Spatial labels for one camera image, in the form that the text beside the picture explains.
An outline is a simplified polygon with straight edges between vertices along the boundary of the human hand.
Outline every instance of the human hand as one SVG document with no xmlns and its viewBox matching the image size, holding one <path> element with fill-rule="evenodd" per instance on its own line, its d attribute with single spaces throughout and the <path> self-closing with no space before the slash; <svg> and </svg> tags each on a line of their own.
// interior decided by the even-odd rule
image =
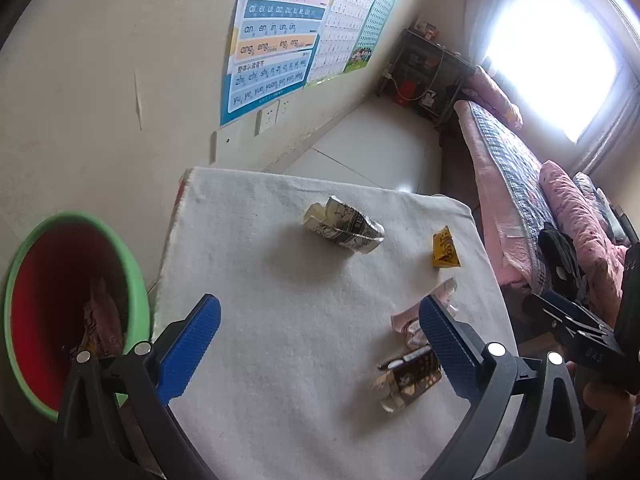
<svg viewBox="0 0 640 480">
<path fill-rule="evenodd" d="M 575 363 L 566 364 L 573 377 Z M 636 398 L 610 384 L 589 383 L 582 392 L 584 403 L 606 418 L 600 430 L 587 446 L 587 469 L 597 471 L 615 459 L 628 437 L 634 418 Z"/>
</svg>

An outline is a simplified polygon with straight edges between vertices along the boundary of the blue checkered blanket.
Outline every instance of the blue checkered blanket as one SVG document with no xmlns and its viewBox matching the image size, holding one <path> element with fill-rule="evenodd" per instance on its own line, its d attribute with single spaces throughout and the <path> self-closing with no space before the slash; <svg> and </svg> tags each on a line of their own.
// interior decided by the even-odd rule
<svg viewBox="0 0 640 480">
<path fill-rule="evenodd" d="M 551 278 L 538 247 L 538 234 L 545 222 L 556 225 L 538 184 L 540 162 L 520 138 L 480 105 L 470 102 L 471 113 L 496 167 L 507 185 L 513 205 L 522 220 L 531 258 L 531 290 L 539 294 L 551 285 Z"/>
</svg>

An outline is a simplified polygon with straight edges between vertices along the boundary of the window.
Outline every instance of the window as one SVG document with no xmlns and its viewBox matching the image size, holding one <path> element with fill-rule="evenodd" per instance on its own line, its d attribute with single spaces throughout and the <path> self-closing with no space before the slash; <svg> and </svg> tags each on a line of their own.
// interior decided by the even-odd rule
<svg viewBox="0 0 640 480">
<path fill-rule="evenodd" d="M 604 104 L 619 70 L 600 25 L 573 0 L 516 0 L 498 20 L 487 56 L 573 142 Z"/>
</svg>

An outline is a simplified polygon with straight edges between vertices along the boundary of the yellow snack package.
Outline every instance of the yellow snack package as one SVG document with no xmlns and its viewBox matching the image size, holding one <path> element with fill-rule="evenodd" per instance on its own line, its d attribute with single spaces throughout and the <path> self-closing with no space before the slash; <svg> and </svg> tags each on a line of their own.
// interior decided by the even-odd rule
<svg viewBox="0 0 640 480">
<path fill-rule="evenodd" d="M 448 269 L 449 267 L 459 267 L 460 260 L 453 245 L 453 238 L 449 231 L 449 226 L 433 235 L 433 256 L 434 267 Z"/>
</svg>

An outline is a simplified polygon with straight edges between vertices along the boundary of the white tile floor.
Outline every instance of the white tile floor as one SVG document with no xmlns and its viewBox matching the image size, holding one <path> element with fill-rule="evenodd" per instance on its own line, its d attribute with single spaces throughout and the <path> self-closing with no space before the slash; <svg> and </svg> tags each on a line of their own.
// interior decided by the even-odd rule
<svg viewBox="0 0 640 480">
<path fill-rule="evenodd" d="M 441 158 L 438 133 L 427 119 L 374 96 L 284 174 L 434 194 L 440 190 Z"/>
</svg>

